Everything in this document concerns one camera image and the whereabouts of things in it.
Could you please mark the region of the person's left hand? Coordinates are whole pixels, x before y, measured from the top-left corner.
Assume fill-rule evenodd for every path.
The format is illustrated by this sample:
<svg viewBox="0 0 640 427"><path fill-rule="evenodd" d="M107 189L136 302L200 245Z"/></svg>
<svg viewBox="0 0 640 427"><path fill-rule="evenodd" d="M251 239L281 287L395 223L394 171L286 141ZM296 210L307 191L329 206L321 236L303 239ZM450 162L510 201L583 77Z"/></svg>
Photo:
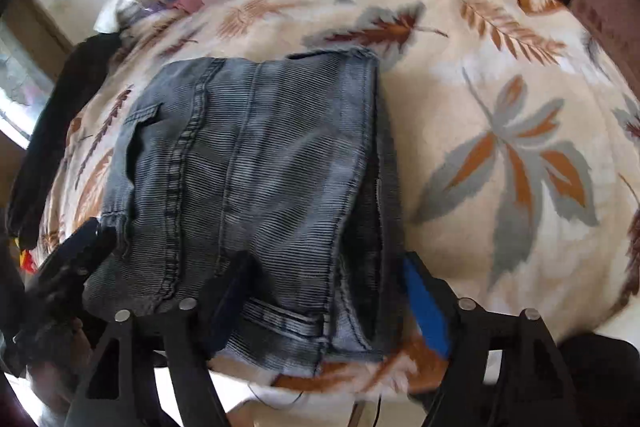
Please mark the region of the person's left hand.
<svg viewBox="0 0 640 427"><path fill-rule="evenodd" d="M36 397L52 413L66 415L74 399L79 377L89 364L92 348L82 322L70 322L70 340L63 345L63 364L38 362L27 367L27 378Z"/></svg>

